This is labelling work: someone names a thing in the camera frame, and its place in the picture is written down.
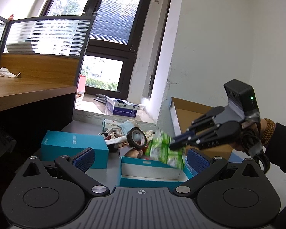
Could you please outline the person's right hand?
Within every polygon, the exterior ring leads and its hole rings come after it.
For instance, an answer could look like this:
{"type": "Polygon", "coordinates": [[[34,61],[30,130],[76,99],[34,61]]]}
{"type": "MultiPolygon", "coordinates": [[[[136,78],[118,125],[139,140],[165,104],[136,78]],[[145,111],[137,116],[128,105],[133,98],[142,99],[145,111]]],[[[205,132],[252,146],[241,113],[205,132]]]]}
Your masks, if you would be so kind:
{"type": "Polygon", "coordinates": [[[267,121],[261,119],[259,123],[254,123],[250,127],[245,128],[240,138],[230,144],[230,146],[237,150],[248,153],[249,148],[254,146],[264,134],[267,127],[267,121]]]}

